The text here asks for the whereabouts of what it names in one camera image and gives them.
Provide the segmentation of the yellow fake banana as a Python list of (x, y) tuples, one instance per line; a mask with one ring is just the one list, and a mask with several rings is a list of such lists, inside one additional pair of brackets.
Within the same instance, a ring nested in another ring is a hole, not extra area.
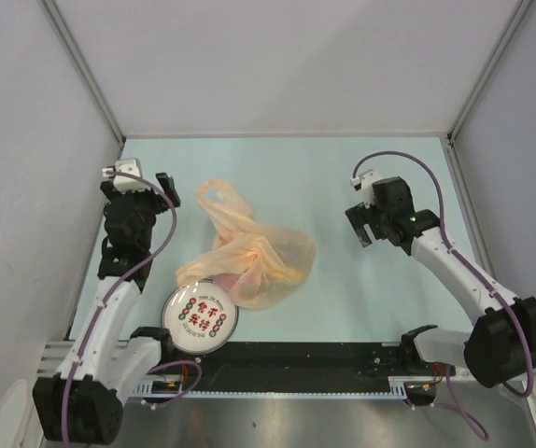
[(268, 275), (273, 277), (276, 281), (292, 285), (299, 285), (303, 281), (303, 272), (291, 268), (287, 268), (284, 271), (271, 270)]

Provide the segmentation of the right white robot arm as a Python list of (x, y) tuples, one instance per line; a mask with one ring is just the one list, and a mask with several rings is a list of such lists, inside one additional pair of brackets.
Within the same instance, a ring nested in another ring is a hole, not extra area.
[(362, 246), (386, 240), (426, 267), (469, 317), (469, 332), (427, 325), (402, 336), (400, 362), (411, 374), (432, 363), (467, 369), (491, 388), (536, 369), (536, 298), (518, 298), (457, 245), (444, 238), (440, 218), (416, 210), (412, 192), (400, 177), (384, 178), (374, 170), (355, 176), (361, 195), (346, 216)]

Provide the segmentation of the translucent orange plastic bag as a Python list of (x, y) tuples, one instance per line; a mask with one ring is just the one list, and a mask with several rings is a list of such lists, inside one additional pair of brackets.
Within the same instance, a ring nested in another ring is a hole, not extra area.
[[(317, 248), (304, 232), (256, 221), (246, 199), (222, 180), (205, 182), (196, 199), (211, 219), (216, 236), (210, 251), (176, 271), (179, 286), (210, 278), (235, 305), (264, 309), (283, 301), (308, 278)], [(299, 285), (268, 275), (287, 268), (303, 272)]]

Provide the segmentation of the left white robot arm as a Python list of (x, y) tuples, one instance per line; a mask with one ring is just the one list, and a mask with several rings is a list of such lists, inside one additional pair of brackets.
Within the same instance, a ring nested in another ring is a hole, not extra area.
[(121, 331), (144, 290), (152, 261), (157, 216), (180, 206), (174, 180), (108, 169), (101, 190), (106, 236), (88, 320), (51, 377), (40, 377), (33, 399), (44, 436), (64, 444), (109, 445), (120, 431), (123, 409), (150, 370), (169, 371), (176, 351), (167, 329), (139, 327), (115, 353)]

